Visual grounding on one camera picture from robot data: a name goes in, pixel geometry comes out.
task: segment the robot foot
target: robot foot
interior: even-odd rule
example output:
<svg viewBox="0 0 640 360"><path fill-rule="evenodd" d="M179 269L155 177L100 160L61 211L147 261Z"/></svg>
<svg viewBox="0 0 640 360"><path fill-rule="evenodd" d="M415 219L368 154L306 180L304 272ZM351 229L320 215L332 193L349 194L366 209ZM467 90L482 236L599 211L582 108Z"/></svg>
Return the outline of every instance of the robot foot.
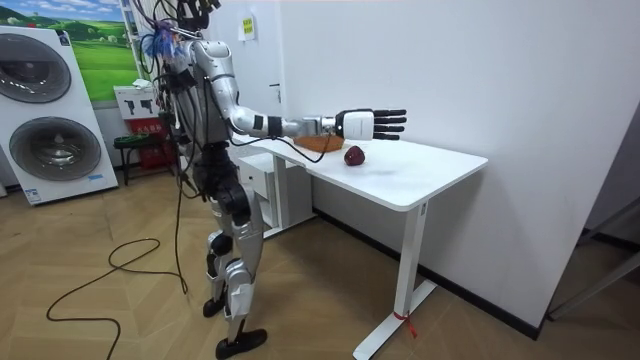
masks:
<svg viewBox="0 0 640 360"><path fill-rule="evenodd" d="M204 315L204 317L206 318L214 316L215 314L220 312L220 310L224 309L224 305L227 302L226 300L227 291L225 290L218 301L209 299L206 303L204 303L204 306L202 307L202 315Z"/></svg>
<svg viewBox="0 0 640 360"><path fill-rule="evenodd" d="M229 344L227 339L218 343L216 347L216 359L224 360L237 354L251 351L267 341L267 331L264 329L253 330L238 334L236 341Z"/></svg>

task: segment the red apple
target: red apple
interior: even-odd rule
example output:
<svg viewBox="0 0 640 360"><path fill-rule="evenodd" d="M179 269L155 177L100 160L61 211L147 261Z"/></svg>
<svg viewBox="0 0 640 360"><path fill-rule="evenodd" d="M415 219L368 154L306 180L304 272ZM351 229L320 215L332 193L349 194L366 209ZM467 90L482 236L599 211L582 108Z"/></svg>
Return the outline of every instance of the red apple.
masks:
<svg viewBox="0 0 640 360"><path fill-rule="evenodd" d="M349 166L362 165L364 162L364 151L357 146L352 146L347 150L347 153L344 154L344 162Z"/></svg>

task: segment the robot finger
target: robot finger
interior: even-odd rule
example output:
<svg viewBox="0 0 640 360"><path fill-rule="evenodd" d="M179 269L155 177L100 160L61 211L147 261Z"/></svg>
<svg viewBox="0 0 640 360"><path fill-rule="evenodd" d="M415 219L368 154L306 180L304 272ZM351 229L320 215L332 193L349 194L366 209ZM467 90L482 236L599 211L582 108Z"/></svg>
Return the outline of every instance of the robot finger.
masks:
<svg viewBox="0 0 640 360"><path fill-rule="evenodd" d="M406 122L407 122L406 117L376 117L373 119L373 123L376 125L404 124Z"/></svg>
<svg viewBox="0 0 640 360"><path fill-rule="evenodd" d="M378 140L400 140L400 135L389 135L385 133L373 133L373 138Z"/></svg>
<svg viewBox="0 0 640 360"><path fill-rule="evenodd" d="M403 116L407 115L407 110L398 109L398 110L374 110L373 116L381 117L381 116Z"/></svg>
<svg viewBox="0 0 640 360"><path fill-rule="evenodd" d="M374 125L373 131L375 132L403 132L404 126L385 126L385 125Z"/></svg>

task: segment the desk foot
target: desk foot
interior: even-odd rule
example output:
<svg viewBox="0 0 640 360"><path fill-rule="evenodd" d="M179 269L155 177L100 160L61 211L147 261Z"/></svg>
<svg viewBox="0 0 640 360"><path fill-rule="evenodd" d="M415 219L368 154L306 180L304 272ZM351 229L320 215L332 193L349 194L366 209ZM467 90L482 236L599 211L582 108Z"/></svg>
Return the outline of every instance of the desk foot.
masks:
<svg viewBox="0 0 640 360"><path fill-rule="evenodd" d="M312 215L311 215L310 217L308 217L307 219L304 219L304 220L298 221L297 223L295 223L295 224L291 224L291 225L289 225L289 226L287 226L287 227L278 226L278 227L275 227L275 228L269 229L269 230L267 230L267 231L265 231L265 232L264 232L264 239L265 239L265 240L270 239L270 238L272 238L272 237L274 237L274 236L278 235L279 233L281 233L281 232L283 232L283 231L285 231L285 230L289 230L289 229L291 229L292 227L294 227L294 226L298 226L298 225L302 224L303 222L306 222L306 221L309 221L309 220L311 220L311 219L314 219L314 218L315 218L315 217L317 217L317 216L318 216L318 215L316 215L316 214L312 214Z"/></svg>
<svg viewBox="0 0 640 360"><path fill-rule="evenodd" d="M420 305L435 288L436 285L428 280L425 280L418 286L411 297L411 313L415 311L418 305ZM398 330L403 322L402 320L398 320L393 314L387 316L387 318L358 345L353 352L353 357L357 360L371 359L376 351L389 340L391 335Z"/></svg>

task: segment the washing machine door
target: washing machine door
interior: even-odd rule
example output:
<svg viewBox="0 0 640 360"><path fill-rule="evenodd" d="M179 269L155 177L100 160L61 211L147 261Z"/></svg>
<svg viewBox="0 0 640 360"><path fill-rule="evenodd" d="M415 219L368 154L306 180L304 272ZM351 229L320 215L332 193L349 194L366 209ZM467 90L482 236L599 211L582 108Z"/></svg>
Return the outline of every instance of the washing machine door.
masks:
<svg viewBox="0 0 640 360"><path fill-rule="evenodd" d="M69 90L69 67L48 45L24 35L0 34L0 49L0 94L47 103Z"/></svg>
<svg viewBox="0 0 640 360"><path fill-rule="evenodd" d="M96 136L84 125L60 117L22 124L9 141L11 157L29 174L45 180L69 181L88 175L100 163Z"/></svg>

